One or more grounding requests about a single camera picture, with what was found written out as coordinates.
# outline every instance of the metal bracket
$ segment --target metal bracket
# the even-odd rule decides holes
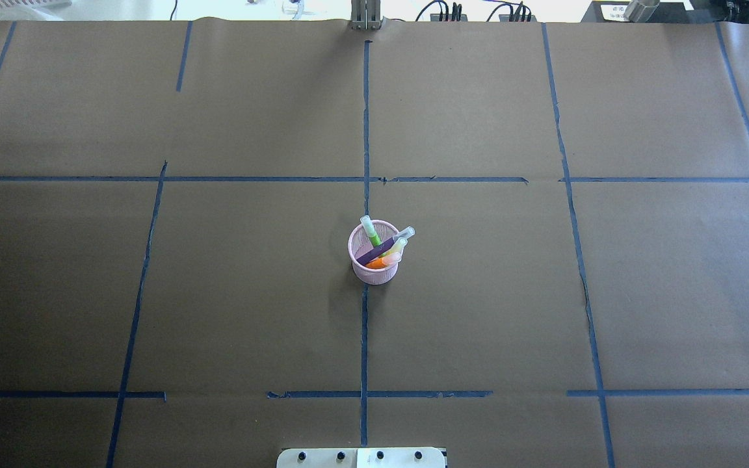
[[[380,0],[351,0],[351,29],[380,29]]]
[[[276,468],[446,468],[445,454],[434,447],[288,449]]]

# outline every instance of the purple marker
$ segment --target purple marker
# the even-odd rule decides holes
[[[414,228],[412,226],[408,226],[408,228],[404,229],[401,232],[398,232],[397,234],[395,234],[395,236],[384,240],[384,242],[380,244],[380,246],[377,246],[371,251],[368,251],[360,257],[357,257],[357,263],[365,266],[370,261],[375,260],[375,258],[380,257],[382,254],[388,252],[389,249],[392,248],[393,245],[395,245],[395,241],[397,241],[398,239],[408,239],[410,237],[413,237],[414,235]]]

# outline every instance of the orange marker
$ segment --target orange marker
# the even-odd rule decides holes
[[[401,261],[401,255],[401,252],[395,252],[386,255],[386,257],[383,258],[375,258],[369,263],[366,263],[366,268],[371,268],[372,270],[380,270],[381,268],[386,268],[389,265],[393,265]]]

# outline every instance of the silver cylinder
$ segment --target silver cylinder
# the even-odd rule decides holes
[[[661,0],[632,0],[626,7],[624,16],[632,23],[645,23],[660,4]]]

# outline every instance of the pink basket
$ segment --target pink basket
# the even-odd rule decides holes
[[[386,240],[398,233],[398,229],[395,226],[392,226],[385,221],[372,219],[372,224],[374,224],[374,230],[377,231],[377,235],[380,236],[380,239]],[[348,236],[348,256],[351,258],[351,269],[354,269],[357,278],[360,278],[360,281],[365,282],[366,284],[383,284],[384,282],[391,280],[392,276],[398,272],[398,265],[400,265],[400,263],[389,265],[380,270],[366,268],[359,264],[356,258],[371,251],[371,249],[372,243],[369,242],[369,238],[366,236],[366,231],[363,230],[363,225],[357,225],[357,227],[354,228],[354,231],[351,231],[351,236]]]

